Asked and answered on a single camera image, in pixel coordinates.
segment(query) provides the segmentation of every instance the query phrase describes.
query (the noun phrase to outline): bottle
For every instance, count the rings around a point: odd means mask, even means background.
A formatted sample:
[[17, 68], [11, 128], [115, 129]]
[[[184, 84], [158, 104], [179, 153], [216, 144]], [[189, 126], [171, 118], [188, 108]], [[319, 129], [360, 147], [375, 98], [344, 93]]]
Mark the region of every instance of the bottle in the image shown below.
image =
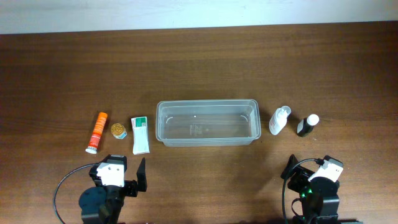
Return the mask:
[[111, 127], [111, 133], [117, 139], [124, 139], [127, 136], [126, 128], [123, 125], [116, 123]]
[[269, 131], [273, 135], [277, 135], [286, 125], [287, 117], [292, 112], [288, 106], [278, 108], [269, 121]]
[[297, 135], [300, 137], [305, 137], [310, 134], [313, 127], [319, 122], [319, 117], [316, 114], [311, 114], [307, 118], [301, 120], [297, 126]]

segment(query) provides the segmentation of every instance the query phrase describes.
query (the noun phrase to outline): plastic storage bin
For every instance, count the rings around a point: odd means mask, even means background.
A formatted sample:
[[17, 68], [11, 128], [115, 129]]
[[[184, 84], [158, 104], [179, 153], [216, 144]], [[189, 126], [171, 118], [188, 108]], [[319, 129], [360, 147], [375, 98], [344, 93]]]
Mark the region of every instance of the plastic storage bin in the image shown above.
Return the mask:
[[261, 136], [256, 100], [162, 101], [156, 138], [170, 147], [240, 146]]

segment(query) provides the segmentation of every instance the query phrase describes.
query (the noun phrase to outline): wooden table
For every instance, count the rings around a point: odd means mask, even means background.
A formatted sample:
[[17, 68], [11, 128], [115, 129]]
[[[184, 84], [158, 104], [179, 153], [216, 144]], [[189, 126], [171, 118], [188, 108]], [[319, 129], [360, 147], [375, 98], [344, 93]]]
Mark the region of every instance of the wooden table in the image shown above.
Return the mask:
[[[127, 198], [121, 222], [273, 223], [291, 154], [342, 162], [341, 219], [398, 222], [398, 22], [131, 30], [0, 36], [1, 223], [57, 223], [52, 196], [70, 170], [128, 156], [127, 179], [147, 159], [148, 191]], [[155, 138], [163, 100], [255, 99], [262, 136], [248, 146], [165, 147]], [[272, 113], [293, 113], [278, 136]], [[104, 130], [85, 152], [99, 111]], [[300, 119], [320, 124], [296, 136]], [[149, 118], [150, 154], [132, 154], [129, 119]], [[316, 169], [313, 164], [306, 167]], [[88, 169], [60, 188], [67, 223], [81, 223]], [[290, 202], [298, 196], [287, 193]]]

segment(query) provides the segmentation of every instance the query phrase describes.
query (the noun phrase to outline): orange tube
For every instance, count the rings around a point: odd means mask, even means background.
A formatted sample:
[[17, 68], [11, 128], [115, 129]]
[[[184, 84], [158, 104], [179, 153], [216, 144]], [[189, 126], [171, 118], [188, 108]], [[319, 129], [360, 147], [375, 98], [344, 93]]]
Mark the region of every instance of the orange tube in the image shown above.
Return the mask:
[[91, 135], [90, 142], [88, 143], [86, 152], [91, 154], [97, 153], [98, 144], [100, 143], [102, 131], [104, 130], [106, 118], [108, 115], [104, 112], [99, 112], [97, 122], [95, 123], [93, 135]]

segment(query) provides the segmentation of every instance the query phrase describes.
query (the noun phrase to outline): tube cap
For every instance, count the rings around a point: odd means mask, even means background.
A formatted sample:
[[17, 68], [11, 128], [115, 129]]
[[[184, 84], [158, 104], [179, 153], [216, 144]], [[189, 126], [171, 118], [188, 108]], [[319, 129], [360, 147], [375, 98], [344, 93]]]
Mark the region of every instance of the tube cap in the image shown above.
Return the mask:
[[319, 117], [316, 114], [311, 114], [307, 117], [307, 123], [311, 126], [317, 125], [319, 122]]
[[91, 154], [97, 154], [97, 150], [94, 147], [88, 147], [86, 149], [86, 152], [91, 153]]

